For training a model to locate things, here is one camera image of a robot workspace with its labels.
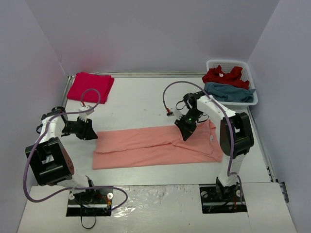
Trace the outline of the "salmon pink t-shirt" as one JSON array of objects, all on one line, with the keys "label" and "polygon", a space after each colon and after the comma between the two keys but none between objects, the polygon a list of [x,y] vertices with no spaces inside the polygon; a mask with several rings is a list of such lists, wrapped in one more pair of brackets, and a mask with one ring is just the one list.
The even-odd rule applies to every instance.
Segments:
[{"label": "salmon pink t-shirt", "polygon": [[187,141],[176,126],[98,132],[92,168],[219,163],[222,157],[216,127],[208,120]]}]

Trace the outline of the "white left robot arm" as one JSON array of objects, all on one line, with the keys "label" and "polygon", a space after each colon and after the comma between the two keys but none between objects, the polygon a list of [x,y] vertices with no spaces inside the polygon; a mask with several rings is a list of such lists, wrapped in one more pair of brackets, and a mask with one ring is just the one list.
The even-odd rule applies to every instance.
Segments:
[{"label": "white left robot arm", "polygon": [[27,190],[27,174],[31,169],[40,186],[60,186],[63,191],[70,190],[87,203],[94,202],[98,191],[93,187],[92,180],[85,175],[75,173],[73,162],[61,142],[63,136],[76,135],[81,140],[94,140],[98,136],[92,128],[92,120],[88,115],[93,113],[91,106],[82,106],[77,111],[75,121],[68,119],[64,107],[54,107],[49,113],[43,114],[38,126],[40,136],[34,145],[25,149],[27,156],[23,177],[23,191],[26,198],[34,203],[45,201],[35,200]]}]

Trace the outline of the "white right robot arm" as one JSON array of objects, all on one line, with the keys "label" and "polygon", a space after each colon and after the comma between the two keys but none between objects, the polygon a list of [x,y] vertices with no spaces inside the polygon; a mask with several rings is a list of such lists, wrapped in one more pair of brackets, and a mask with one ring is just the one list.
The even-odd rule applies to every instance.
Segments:
[{"label": "white right robot arm", "polygon": [[247,113],[237,113],[202,91],[187,93],[182,100],[188,111],[175,121],[182,138],[187,141],[197,128],[198,119],[208,115],[216,126],[216,136],[223,153],[221,171],[216,178],[216,196],[227,200],[239,186],[242,161],[254,145],[254,137]]}]

